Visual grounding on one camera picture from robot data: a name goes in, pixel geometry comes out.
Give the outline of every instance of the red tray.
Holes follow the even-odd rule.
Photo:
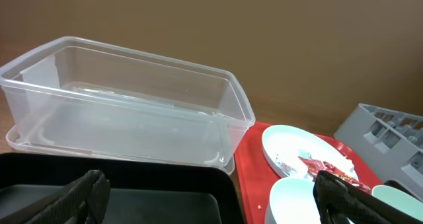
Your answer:
[[[248,224],[264,223],[270,189],[280,179],[270,168],[263,155],[262,134],[269,126],[271,124],[256,122],[245,134],[235,152],[235,162]],[[367,184],[370,188],[382,184],[382,181],[351,148],[335,138],[323,135],[317,136],[331,144],[353,162],[361,182]]]

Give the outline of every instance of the food wrapper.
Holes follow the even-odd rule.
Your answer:
[[[293,155],[276,155],[277,166],[289,177],[305,178],[307,166]]]
[[[352,178],[351,176],[348,176],[346,173],[342,172],[339,168],[336,168],[334,165],[330,164],[329,162],[319,161],[314,159],[305,159],[303,157],[298,157],[298,158],[301,159],[305,165],[307,165],[309,172],[313,175],[314,178],[317,177],[317,173],[320,170],[325,170],[343,179],[343,181],[359,188],[360,190],[368,194],[371,194],[371,189],[369,188],[369,186],[363,184],[362,182],[356,180],[355,178]]]

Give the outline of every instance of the white bowl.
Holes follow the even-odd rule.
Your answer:
[[[314,182],[300,178],[283,178],[271,191],[265,224],[320,224],[320,215],[313,197]]]
[[[423,221],[423,203],[403,191],[386,185],[378,185],[373,188],[371,195],[393,208]]]
[[[312,159],[327,161],[358,180],[351,160],[342,156],[326,141],[302,129],[286,125],[271,126],[264,131],[262,142],[266,160],[276,174],[282,178],[288,175],[276,162],[277,155],[284,163],[290,164],[297,170],[296,174],[292,174],[294,177],[310,180],[312,177],[307,175],[307,166],[298,159],[298,156],[306,157],[307,153],[310,153]]]

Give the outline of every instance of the red wrapper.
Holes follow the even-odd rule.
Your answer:
[[[370,188],[363,184],[362,182],[356,180],[355,178],[352,178],[351,176],[348,176],[346,173],[342,172],[339,168],[336,168],[334,165],[330,164],[326,161],[318,161],[313,159],[304,159],[302,157],[298,157],[301,159],[305,165],[307,165],[307,168],[309,168],[309,172],[313,175],[313,177],[317,177],[317,173],[320,170],[325,170],[330,172],[333,175],[336,175],[337,177],[343,179],[343,181],[355,186],[356,188],[359,188],[360,190],[370,194],[371,190]]]

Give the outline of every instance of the brown wall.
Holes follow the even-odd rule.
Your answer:
[[[423,0],[0,0],[0,63],[65,35],[229,70],[267,122],[423,113]]]

